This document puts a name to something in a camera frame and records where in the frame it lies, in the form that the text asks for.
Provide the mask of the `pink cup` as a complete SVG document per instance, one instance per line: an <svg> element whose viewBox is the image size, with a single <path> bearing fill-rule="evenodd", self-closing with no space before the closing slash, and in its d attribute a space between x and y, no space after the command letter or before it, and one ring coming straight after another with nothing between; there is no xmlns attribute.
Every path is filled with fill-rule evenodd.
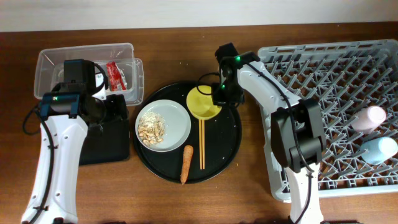
<svg viewBox="0 0 398 224"><path fill-rule="evenodd" d="M354 114L357 119L352 128L363 134L370 134L386 120L386 112L380 106L370 106Z"/></svg>

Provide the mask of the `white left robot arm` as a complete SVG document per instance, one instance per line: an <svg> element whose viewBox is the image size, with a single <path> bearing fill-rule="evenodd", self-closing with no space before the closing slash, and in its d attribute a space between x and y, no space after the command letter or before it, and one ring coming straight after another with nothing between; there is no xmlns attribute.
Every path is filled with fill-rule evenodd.
<svg viewBox="0 0 398 224"><path fill-rule="evenodd" d="M80 165L129 158L129 113L122 95L46 93L34 110L41 146L34 188L22 223L78 223Z"/></svg>

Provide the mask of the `yellow bowl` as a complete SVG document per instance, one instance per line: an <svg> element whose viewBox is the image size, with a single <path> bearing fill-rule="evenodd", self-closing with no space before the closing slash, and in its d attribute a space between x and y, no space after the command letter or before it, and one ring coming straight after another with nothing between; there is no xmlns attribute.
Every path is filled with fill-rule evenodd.
<svg viewBox="0 0 398 224"><path fill-rule="evenodd" d="M188 92L186 104L195 118L209 120L220 113L221 107L213 104L210 93L211 87L208 85L194 87Z"/></svg>

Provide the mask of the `blue cup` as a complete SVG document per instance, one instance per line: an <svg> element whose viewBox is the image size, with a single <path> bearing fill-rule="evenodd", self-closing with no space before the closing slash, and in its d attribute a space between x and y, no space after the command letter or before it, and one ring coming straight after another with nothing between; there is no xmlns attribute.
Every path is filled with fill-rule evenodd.
<svg viewBox="0 0 398 224"><path fill-rule="evenodd" d="M397 142L390 137L381 137L363 143L361 155L368 164L378 165L397 153Z"/></svg>

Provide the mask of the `orange carrot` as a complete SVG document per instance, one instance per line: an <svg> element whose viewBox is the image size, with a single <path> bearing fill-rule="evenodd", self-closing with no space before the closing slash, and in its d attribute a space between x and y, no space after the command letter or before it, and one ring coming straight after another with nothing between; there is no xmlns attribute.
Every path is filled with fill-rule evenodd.
<svg viewBox="0 0 398 224"><path fill-rule="evenodd" d="M187 181L192 156L193 156L193 147L191 145L186 145L183 150L183 162L182 162L182 170L180 175L180 182L182 185L184 185Z"/></svg>

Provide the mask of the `red snack wrapper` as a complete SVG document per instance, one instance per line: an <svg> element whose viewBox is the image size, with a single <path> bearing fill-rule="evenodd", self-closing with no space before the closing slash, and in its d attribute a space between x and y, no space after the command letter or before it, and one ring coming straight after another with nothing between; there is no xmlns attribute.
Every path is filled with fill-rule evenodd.
<svg viewBox="0 0 398 224"><path fill-rule="evenodd" d="M109 78L109 87L111 91L124 91L127 90L127 84L124 76L115 62L106 64Z"/></svg>

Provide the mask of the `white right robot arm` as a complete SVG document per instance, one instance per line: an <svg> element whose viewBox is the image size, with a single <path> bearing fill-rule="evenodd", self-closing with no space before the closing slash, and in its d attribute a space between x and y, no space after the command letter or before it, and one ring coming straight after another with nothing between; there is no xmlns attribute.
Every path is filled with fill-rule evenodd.
<svg viewBox="0 0 398 224"><path fill-rule="evenodd" d="M278 82L254 52L239 54L234 47L215 52L219 79L212 86L213 104L238 106L248 91L270 115L270 144L285 169L290 187L290 223L324 220L318 194L318 171L326 148L320 105L302 99Z"/></svg>

